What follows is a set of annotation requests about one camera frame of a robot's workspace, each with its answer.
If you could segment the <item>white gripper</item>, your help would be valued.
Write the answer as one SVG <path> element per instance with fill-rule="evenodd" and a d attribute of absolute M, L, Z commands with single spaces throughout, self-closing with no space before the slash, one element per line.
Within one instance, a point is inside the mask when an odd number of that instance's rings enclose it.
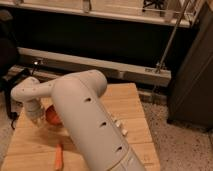
<path fill-rule="evenodd" d="M 44 106 L 40 99 L 32 99 L 24 102 L 25 114 L 37 127 L 45 125 Z"/>

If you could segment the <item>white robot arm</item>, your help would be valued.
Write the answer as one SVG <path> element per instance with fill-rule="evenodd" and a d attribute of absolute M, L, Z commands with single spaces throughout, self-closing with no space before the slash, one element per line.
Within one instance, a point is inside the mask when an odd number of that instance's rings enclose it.
<path fill-rule="evenodd" d="M 11 96 L 24 105 L 34 123 L 44 115 L 40 99 L 51 98 L 90 171 L 146 171 L 100 101 L 106 88 L 105 75 L 88 70 L 44 83 L 30 76 L 12 89 Z"/>

